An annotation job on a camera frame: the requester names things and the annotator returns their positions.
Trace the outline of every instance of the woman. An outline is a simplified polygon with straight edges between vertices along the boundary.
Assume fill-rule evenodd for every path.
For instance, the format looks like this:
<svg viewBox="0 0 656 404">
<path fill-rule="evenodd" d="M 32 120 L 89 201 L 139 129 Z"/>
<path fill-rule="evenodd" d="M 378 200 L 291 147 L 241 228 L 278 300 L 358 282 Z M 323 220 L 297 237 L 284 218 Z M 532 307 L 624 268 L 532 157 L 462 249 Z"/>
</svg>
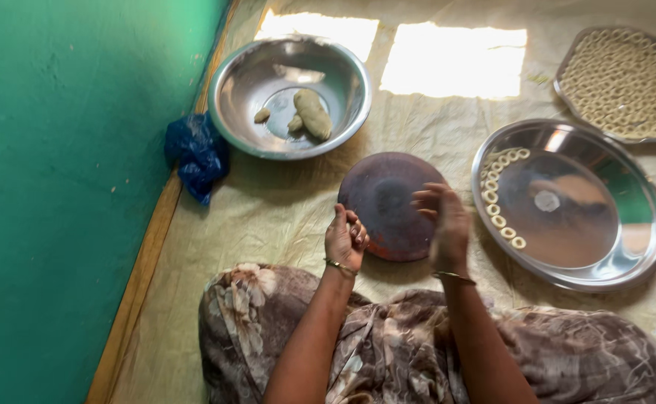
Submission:
<svg viewBox="0 0 656 404">
<path fill-rule="evenodd" d="M 212 404 L 656 404 L 654 340 L 608 312 L 488 314 L 469 279 L 470 217 L 457 194 L 426 184 L 413 196 L 436 222 L 430 260 L 445 294 L 375 304 L 352 293 L 370 238 L 338 204 L 319 283 L 240 264 L 207 285 L 199 339 Z"/>
</svg>

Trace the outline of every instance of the hand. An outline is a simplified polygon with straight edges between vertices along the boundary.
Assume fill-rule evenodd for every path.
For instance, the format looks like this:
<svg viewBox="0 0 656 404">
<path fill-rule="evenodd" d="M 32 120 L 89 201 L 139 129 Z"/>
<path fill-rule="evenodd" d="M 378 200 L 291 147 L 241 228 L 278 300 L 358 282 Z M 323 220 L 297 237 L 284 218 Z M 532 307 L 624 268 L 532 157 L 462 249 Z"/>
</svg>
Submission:
<svg viewBox="0 0 656 404">
<path fill-rule="evenodd" d="M 335 218 L 326 230 L 326 258 L 359 271 L 363 250 L 370 242 L 368 231 L 354 211 L 346 211 L 341 203 L 336 203 L 334 208 Z"/>
<path fill-rule="evenodd" d="M 447 184 L 427 183 L 413 193 L 411 205 L 435 223 L 430 262 L 438 270 L 467 273 L 467 241 L 470 216 L 460 198 Z"/>
</svg>

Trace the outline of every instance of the bangle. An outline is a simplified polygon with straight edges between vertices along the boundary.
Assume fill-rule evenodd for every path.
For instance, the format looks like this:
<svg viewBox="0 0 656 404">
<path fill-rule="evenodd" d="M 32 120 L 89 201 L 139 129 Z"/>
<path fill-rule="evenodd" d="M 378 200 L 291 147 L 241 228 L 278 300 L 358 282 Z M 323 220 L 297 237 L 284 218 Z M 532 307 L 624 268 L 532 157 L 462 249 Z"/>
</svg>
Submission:
<svg viewBox="0 0 656 404">
<path fill-rule="evenodd" d="M 464 276 L 460 276 L 460 275 L 458 275 L 457 273 L 454 273 L 454 272 L 435 271 L 435 272 L 432 272 L 431 275 L 434 276 L 435 278 L 438 278 L 438 279 L 440 279 L 440 275 L 446 275 L 446 276 L 449 276 L 449 277 L 457 278 L 457 279 L 459 279 L 463 282 L 466 282 L 470 285 L 477 285 L 477 283 L 475 283 L 475 280 L 472 280 L 470 278 L 466 278 Z"/>
<path fill-rule="evenodd" d="M 332 267 L 338 268 L 339 270 L 347 271 L 349 274 L 351 274 L 353 276 L 358 275 L 358 271 L 353 271 L 349 267 L 346 267 L 345 265 L 341 264 L 340 262 L 329 260 L 328 258 L 324 258 L 323 261 L 325 261 L 326 264 L 328 264 Z"/>
</svg>

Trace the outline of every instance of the sunlight patch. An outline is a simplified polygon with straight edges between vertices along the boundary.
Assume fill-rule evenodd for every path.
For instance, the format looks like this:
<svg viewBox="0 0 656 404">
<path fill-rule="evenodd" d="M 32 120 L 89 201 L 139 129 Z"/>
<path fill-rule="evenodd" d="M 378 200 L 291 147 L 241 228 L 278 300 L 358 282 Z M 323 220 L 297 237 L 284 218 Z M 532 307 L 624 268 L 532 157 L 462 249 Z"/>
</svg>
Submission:
<svg viewBox="0 0 656 404">
<path fill-rule="evenodd" d="M 373 46 L 377 23 L 377 19 L 339 18 L 317 13 L 276 15 L 269 9 L 255 39 L 296 33 L 317 35 L 340 43 L 365 62 Z"/>
<path fill-rule="evenodd" d="M 428 97 L 517 97 L 527 40 L 527 30 L 401 24 L 380 90 Z"/>
</svg>

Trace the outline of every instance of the brown floral fabric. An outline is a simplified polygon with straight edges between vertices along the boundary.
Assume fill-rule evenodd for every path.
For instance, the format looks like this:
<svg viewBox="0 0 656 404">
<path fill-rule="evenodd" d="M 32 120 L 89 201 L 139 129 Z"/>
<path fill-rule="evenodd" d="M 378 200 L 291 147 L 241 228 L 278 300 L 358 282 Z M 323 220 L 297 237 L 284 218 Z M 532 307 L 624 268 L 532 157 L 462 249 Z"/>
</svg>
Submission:
<svg viewBox="0 0 656 404">
<path fill-rule="evenodd" d="M 211 404 L 261 402 L 318 283 L 266 264 L 239 264 L 208 282 L 199 344 Z M 634 324 L 606 311 L 489 310 L 542 403 L 656 404 L 656 341 Z M 354 293 L 326 403 L 469 403 L 442 293 L 409 290 L 386 303 Z"/>
</svg>

